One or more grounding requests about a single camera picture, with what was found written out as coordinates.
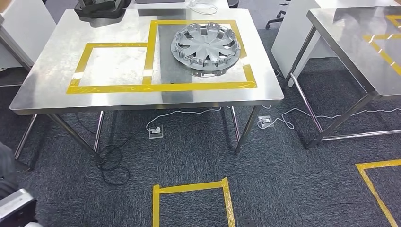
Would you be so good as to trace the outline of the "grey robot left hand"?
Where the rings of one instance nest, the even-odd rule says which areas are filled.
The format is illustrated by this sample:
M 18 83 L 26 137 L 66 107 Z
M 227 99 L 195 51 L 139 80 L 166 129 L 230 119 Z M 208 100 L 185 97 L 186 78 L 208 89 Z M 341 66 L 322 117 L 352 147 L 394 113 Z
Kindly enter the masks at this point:
M 0 143 L 0 177 L 9 178 L 16 171 L 15 157 L 13 151 Z

